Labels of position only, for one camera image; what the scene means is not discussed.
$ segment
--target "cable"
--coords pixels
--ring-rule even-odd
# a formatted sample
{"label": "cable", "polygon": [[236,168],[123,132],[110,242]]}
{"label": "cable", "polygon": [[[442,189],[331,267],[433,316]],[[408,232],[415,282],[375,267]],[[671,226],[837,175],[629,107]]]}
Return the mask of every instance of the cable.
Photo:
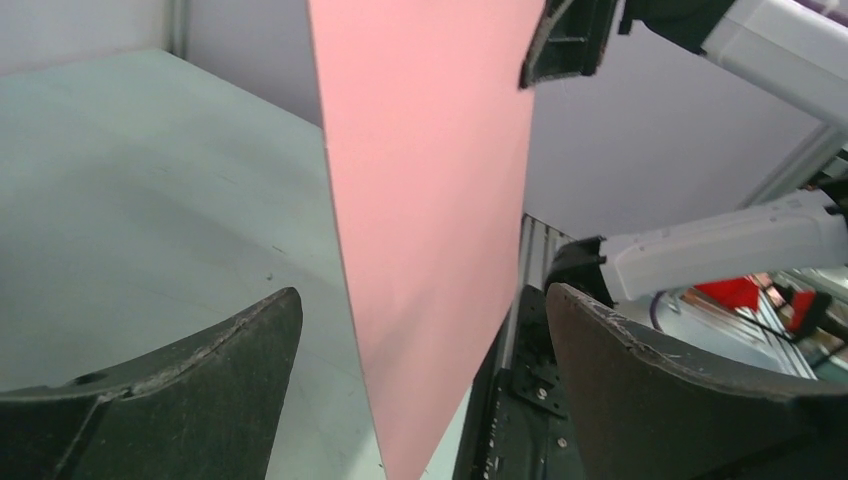
{"label": "cable", "polygon": [[753,319],[753,318],[751,318],[751,317],[748,317],[748,316],[746,316],[746,315],[743,315],[743,314],[741,314],[741,313],[739,313],[739,312],[733,311],[733,312],[731,312],[731,313],[732,313],[733,315],[735,315],[737,318],[741,318],[742,320],[744,320],[744,321],[746,321],[746,322],[750,323],[751,325],[753,325],[753,326],[755,326],[755,327],[758,327],[758,328],[761,328],[761,329],[763,329],[763,330],[765,330],[765,331],[769,332],[770,334],[774,335],[775,337],[780,338],[781,340],[785,340],[785,341],[787,341],[787,342],[793,343],[793,339],[792,339],[792,337],[789,337],[788,335],[786,335],[786,333],[785,333],[785,332],[779,332],[779,331],[777,331],[777,330],[775,330],[775,329],[773,329],[773,328],[769,327],[768,325],[764,325],[764,324],[762,324],[762,323],[758,322],[757,320],[755,320],[755,319]]}
{"label": "cable", "polygon": [[651,300],[651,307],[648,309],[648,315],[651,317],[651,325],[654,327],[654,330],[662,333],[662,327],[660,326],[660,321],[657,318],[657,309],[660,305],[660,299],[665,295],[665,290],[661,290],[654,295],[654,298]]}

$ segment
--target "metal frame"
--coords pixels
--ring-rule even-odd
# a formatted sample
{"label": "metal frame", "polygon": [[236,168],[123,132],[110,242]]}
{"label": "metal frame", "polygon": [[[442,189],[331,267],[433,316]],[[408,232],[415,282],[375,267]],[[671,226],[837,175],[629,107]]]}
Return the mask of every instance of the metal frame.
{"label": "metal frame", "polygon": [[846,143],[848,134],[827,124],[819,125],[739,204],[739,209],[792,192],[824,168]]}
{"label": "metal frame", "polygon": [[538,289],[545,283],[548,266],[557,249],[574,240],[559,230],[525,214],[521,219],[521,251],[518,257],[518,285],[515,299],[501,327],[497,349],[498,368],[509,368],[518,325],[518,304],[525,285]]}
{"label": "metal frame", "polygon": [[188,57],[189,0],[171,0],[167,12],[168,52],[183,60]]}

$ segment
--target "table surface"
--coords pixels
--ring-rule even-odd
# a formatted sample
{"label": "table surface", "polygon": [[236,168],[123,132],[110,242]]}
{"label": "table surface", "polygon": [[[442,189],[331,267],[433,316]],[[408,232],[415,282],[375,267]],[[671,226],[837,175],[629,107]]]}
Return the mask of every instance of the table surface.
{"label": "table surface", "polygon": [[383,477],[317,127],[136,52],[0,78],[0,168],[0,389],[63,384],[294,286],[268,478]]}

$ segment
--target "pink cardboard sheet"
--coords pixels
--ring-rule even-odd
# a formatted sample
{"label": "pink cardboard sheet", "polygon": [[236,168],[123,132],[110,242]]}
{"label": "pink cardboard sheet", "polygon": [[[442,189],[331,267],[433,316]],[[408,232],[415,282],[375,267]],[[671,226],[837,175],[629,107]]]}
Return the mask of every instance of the pink cardboard sheet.
{"label": "pink cardboard sheet", "polygon": [[541,0],[310,0],[342,258],[390,480],[420,478],[516,289]]}

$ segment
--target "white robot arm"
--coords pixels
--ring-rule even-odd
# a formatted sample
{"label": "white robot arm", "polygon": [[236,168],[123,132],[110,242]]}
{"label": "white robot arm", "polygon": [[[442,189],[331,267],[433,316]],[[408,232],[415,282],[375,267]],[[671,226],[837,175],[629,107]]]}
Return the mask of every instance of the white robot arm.
{"label": "white robot arm", "polygon": [[848,132],[848,15],[839,1],[736,0],[706,58]]}
{"label": "white robot arm", "polygon": [[751,273],[848,263],[848,228],[822,190],[601,243],[613,300]]}

